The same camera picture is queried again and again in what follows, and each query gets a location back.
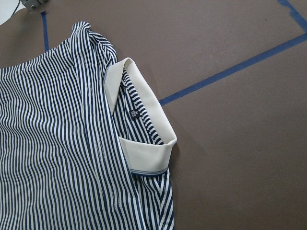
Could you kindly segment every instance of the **striped shirt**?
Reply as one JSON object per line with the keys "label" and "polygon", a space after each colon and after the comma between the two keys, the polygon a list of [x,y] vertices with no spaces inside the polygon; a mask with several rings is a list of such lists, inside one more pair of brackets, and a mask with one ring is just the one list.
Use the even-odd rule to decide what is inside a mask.
{"label": "striped shirt", "polygon": [[173,229],[175,142],[133,60],[77,23],[0,69],[0,229]]}

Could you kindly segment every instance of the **blue tape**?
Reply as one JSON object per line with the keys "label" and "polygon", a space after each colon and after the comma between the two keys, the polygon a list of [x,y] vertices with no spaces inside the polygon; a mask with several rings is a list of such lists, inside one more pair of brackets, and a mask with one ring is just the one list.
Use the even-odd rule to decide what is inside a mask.
{"label": "blue tape", "polygon": [[293,17],[293,19],[301,26],[301,28],[307,32],[307,21],[299,14],[299,12],[287,0],[278,0],[278,2],[290,9],[291,17]]}
{"label": "blue tape", "polygon": [[238,72],[242,69],[245,69],[246,67],[254,65],[257,62],[260,62],[260,61],[267,59],[267,58],[269,58],[269,57],[271,57],[275,54],[278,54],[278,53],[280,53],[284,50],[287,50],[287,49],[289,49],[293,46],[296,46],[296,45],[298,45],[298,44],[300,44],[300,43],[302,43],[306,40],[307,40],[307,34],[300,35],[300,36],[298,36],[298,37],[296,37],[296,38],[294,38],[290,41],[287,41],[287,42],[285,42],[285,43],[283,43],[279,46],[276,46],[272,49],[269,49],[268,51],[265,51],[265,52],[263,52],[263,53],[261,53],[257,56],[254,56],[254,57],[246,60],[246,61],[243,61],[243,62],[241,62],[241,63],[239,63],[239,64],[237,64],[233,67],[230,67],[229,69],[226,69],[226,70],[224,70],[220,73],[217,73],[217,74],[215,74],[211,77],[206,78],[205,80],[202,80],[202,81],[200,81],[200,82],[198,82],[194,85],[191,85],[191,86],[189,86],[189,87],[187,87],[183,90],[180,90],[180,91],[160,100],[159,102],[160,102],[161,105],[165,105],[167,103],[170,103],[170,102],[172,102],[172,101],[174,101],[178,98],[181,98],[181,97],[183,97],[183,96],[185,96],[189,93],[192,93],[196,90],[199,90],[202,87],[205,87],[205,86],[212,84],[212,83],[214,83],[214,82],[216,82],[220,79],[223,79],[223,78],[225,78],[225,77],[227,77],[227,76],[229,76],[233,73],[236,73],[236,72]]}
{"label": "blue tape", "polygon": [[45,43],[45,51],[49,50],[49,41],[48,41],[48,29],[47,29],[47,19],[46,19],[46,12],[40,13],[43,19],[43,29],[44,29],[44,43]]}

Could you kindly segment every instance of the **vertical stripes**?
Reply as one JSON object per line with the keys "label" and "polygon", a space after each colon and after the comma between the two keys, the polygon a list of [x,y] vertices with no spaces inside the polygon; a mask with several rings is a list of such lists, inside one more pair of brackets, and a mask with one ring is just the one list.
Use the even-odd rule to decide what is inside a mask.
{"label": "vertical stripes", "polygon": [[[137,109],[140,117],[132,119],[129,111]],[[162,145],[141,98],[124,70],[113,114],[118,135],[122,138],[147,144]],[[174,228],[172,188],[169,170],[162,175],[132,175],[140,196],[146,229]]]}
{"label": "vertical stripes", "polygon": [[[126,72],[117,110],[103,88],[113,46],[90,25],[0,69],[0,229],[172,229],[169,171],[131,174],[119,136],[160,145]],[[128,122],[127,109],[142,118]]]}

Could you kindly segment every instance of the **white collar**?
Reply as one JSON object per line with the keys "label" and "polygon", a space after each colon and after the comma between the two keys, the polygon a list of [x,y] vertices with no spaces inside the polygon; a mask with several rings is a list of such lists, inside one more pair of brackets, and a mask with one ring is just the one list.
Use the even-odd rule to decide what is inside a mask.
{"label": "white collar", "polygon": [[119,137],[126,161],[133,173],[161,174],[168,167],[171,150],[177,137],[159,101],[134,61],[129,57],[107,69],[104,88],[110,111],[113,114],[124,68],[146,108],[154,128],[164,142],[163,145],[152,145]]}

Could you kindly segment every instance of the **clothing label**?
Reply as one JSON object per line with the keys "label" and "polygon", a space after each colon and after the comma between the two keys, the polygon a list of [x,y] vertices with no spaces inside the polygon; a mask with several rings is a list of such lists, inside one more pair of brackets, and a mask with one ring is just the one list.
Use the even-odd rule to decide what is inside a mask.
{"label": "clothing label", "polygon": [[130,113],[130,116],[133,120],[135,120],[135,119],[137,119],[141,116],[137,109],[132,109],[132,110],[129,111],[129,113]]}

